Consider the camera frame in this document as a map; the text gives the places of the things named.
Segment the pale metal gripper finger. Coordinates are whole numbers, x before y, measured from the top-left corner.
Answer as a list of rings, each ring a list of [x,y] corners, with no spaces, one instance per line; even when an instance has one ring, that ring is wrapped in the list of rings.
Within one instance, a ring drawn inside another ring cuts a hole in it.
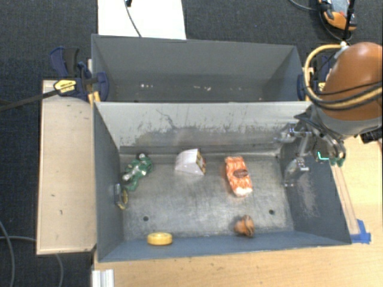
[[[279,144],[289,144],[294,142],[299,135],[296,131],[297,124],[295,123],[287,123],[273,138],[275,143]]]
[[[310,168],[306,165],[303,157],[296,157],[290,161],[284,169],[283,184],[285,187],[293,187],[296,181],[305,173],[308,173]]]

